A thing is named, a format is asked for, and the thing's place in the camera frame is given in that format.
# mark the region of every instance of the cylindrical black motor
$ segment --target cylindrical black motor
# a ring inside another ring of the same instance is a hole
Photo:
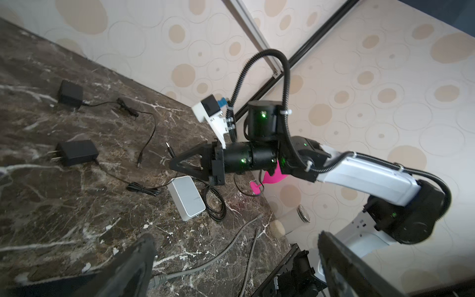
[[[239,142],[226,146],[224,172],[272,170],[277,165],[277,142]]]
[[[247,115],[247,139],[250,141],[271,141],[277,139],[278,107],[276,101],[250,101]]]

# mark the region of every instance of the gray cable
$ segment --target gray cable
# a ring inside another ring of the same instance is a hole
[[[191,273],[195,273],[195,272],[198,272],[202,269],[205,269],[206,267],[208,267],[209,265],[213,264],[214,262],[218,261],[219,258],[223,257],[228,251],[229,249],[231,249],[234,245],[234,243],[236,242],[236,240],[238,239],[239,235],[241,234],[242,230],[249,224],[253,223],[254,221],[258,220],[262,218],[262,214],[258,215],[257,217],[253,218],[252,220],[250,220],[249,222],[247,222],[246,224],[244,224],[244,226],[241,227],[241,229],[239,229],[239,231],[237,232],[237,234],[235,235],[233,241],[228,245],[227,248],[224,249],[224,251],[222,251],[219,255],[217,255],[213,260],[201,265],[201,266],[198,266],[196,268],[192,268],[192,269],[188,269],[188,270],[185,270],[185,271],[179,271],[179,272],[175,272],[175,273],[172,273],[172,274],[168,274],[166,275],[166,278],[164,277],[164,274],[161,274],[161,275],[156,275],[154,276],[150,282],[149,282],[149,285],[148,285],[148,288],[151,289],[151,288],[154,288],[154,287],[158,287],[159,285],[161,285],[162,283],[166,282],[167,280],[169,279],[172,279],[172,278],[177,278],[177,277],[181,277],[181,276],[184,276],[184,275],[187,275],[187,274],[191,274]]]
[[[254,247],[256,246],[257,236],[260,231],[261,231],[261,228],[260,227],[257,228],[256,233],[254,235],[254,241],[252,242],[252,247],[251,247],[251,254],[249,255],[249,260],[247,261],[246,275],[244,276],[244,283],[242,284],[241,294],[239,294],[239,297],[243,297],[244,291],[246,290],[247,279],[249,278],[249,272],[251,270],[252,254],[254,253]]]

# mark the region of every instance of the pink object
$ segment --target pink object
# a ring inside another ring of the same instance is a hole
[[[270,174],[266,171],[264,174],[264,179],[262,180],[262,183],[278,183],[284,178],[286,178],[288,175],[287,174],[282,174],[280,172],[280,166],[279,166],[279,161],[277,161],[277,168],[275,169],[274,175],[270,176]],[[251,190],[254,192],[254,194],[260,194],[261,189],[259,188],[260,184],[257,184],[255,182],[250,182],[249,186],[251,187]]]

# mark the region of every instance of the dark blue surface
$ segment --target dark blue surface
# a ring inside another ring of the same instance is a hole
[[[475,0],[400,0],[475,37]]]

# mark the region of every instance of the blue connector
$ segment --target blue connector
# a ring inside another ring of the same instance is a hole
[[[226,101],[226,98],[222,97],[220,100],[217,100],[219,107],[223,108],[223,106],[228,105],[228,102]]]

